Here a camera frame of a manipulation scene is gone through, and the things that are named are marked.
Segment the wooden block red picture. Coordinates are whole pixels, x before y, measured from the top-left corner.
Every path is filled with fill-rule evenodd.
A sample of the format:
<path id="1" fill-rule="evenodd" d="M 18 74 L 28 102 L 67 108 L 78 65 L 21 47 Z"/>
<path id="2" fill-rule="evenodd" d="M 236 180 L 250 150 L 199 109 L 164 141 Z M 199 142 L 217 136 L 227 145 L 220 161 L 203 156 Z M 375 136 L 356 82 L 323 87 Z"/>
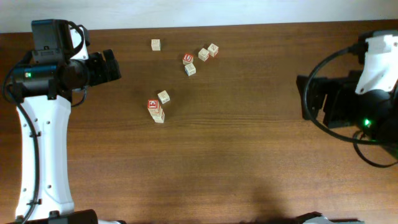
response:
<path id="1" fill-rule="evenodd" d="M 158 100 L 148 100 L 147 109 L 152 117 L 162 116 L 162 107 Z"/>

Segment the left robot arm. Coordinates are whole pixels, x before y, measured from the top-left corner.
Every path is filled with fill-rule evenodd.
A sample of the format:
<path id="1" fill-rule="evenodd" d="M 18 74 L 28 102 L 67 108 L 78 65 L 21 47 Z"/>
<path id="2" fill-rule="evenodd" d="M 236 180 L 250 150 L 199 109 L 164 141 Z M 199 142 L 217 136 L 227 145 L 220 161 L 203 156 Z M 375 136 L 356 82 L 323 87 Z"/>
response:
<path id="1" fill-rule="evenodd" d="M 71 21 L 31 23 L 34 48 L 8 72 L 3 97 L 15 104 L 22 133 L 22 180 L 16 223 L 98 223 L 77 211 L 67 169 L 72 94 L 121 78 L 111 50 L 89 54 L 89 33 Z"/>

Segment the wooden block red drawing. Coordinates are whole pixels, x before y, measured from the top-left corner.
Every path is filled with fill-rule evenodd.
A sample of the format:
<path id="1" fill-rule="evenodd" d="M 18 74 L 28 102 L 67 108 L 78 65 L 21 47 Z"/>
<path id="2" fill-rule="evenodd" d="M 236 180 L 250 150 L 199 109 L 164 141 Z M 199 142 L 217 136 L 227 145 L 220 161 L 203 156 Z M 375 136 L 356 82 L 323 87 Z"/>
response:
<path id="1" fill-rule="evenodd" d="M 164 113 L 164 112 L 161 112 L 160 115 L 158 115 L 158 116 L 153 116 L 152 118 L 153 118 L 153 120 L 154 120 L 156 123 L 164 123 L 164 121 L 165 121 L 165 113 Z"/>

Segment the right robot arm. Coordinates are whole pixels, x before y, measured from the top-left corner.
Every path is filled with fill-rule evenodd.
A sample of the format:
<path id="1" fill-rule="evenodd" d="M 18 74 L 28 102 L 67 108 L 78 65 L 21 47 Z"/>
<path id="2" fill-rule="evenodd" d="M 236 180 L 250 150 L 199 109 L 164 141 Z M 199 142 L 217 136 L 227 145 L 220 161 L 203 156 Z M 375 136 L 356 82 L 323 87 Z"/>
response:
<path id="1" fill-rule="evenodd" d="M 358 57 L 362 70 L 347 77 L 318 77 L 332 60 Z M 296 79 L 302 117 L 340 141 L 352 143 L 357 155 L 373 167 L 359 145 L 381 146 L 397 157 L 397 31 L 373 30 L 357 43 L 323 59 L 307 76 Z"/>

